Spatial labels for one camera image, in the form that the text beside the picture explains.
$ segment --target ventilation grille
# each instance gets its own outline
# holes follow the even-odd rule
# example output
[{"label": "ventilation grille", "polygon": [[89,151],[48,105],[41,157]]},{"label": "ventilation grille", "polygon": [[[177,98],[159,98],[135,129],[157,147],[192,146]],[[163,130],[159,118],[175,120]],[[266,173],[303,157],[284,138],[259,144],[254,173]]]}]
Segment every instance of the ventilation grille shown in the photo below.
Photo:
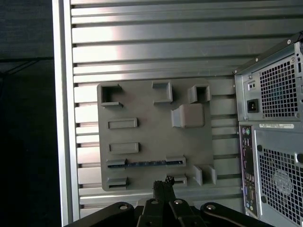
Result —
[{"label": "ventilation grille", "polygon": [[294,156],[264,149],[260,155],[262,193],[267,203],[290,221],[303,219],[303,168],[294,165]]},{"label": "ventilation grille", "polygon": [[298,111],[294,64],[289,61],[261,73],[262,111],[265,117],[294,117]]}]

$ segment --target black wall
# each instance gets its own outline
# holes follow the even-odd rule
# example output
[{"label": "black wall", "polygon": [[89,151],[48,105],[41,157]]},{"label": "black wall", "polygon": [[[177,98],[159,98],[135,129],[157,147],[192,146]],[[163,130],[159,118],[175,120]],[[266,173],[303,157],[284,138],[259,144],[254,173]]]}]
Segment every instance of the black wall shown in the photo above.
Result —
[{"label": "black wall", "polygon": [[[0,61],[53,57],[51,0],[0,0]],[[5,72],[23,62],[0,63]],[[59,226],[60,197],[53,60],[0,79],[3,187],[10,220]]]}]

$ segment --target label sticker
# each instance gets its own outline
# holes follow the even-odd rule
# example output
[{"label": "label sticker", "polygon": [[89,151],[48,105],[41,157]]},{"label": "label sticker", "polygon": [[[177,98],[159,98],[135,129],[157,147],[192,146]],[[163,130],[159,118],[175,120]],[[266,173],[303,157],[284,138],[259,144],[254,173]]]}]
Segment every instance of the label sticker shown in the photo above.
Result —
[{"label": "label sticker", "polygon": [[260,128],[271,128],[271,129],[293,129],[293,124],[260,124]]}]

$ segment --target computer tower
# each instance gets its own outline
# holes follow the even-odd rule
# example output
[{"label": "computer tower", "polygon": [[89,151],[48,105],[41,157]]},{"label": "computer tower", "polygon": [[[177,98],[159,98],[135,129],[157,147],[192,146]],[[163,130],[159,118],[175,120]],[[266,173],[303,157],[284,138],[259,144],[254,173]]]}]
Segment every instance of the computer tower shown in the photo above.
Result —
[{"label": "computer tower", "polygon": [[303,226],[303,32],[234,71],[245,212]]}]

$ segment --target ports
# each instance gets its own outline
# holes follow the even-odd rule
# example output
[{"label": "ports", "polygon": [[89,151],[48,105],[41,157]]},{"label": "ports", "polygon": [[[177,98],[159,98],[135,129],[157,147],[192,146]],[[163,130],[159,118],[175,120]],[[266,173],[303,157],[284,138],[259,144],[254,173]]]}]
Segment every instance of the ports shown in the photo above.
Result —
[{"label": "ports", "polygon": [[251,99],[247,101],[247,112],[258,113],[259,112],[259,100]]}]

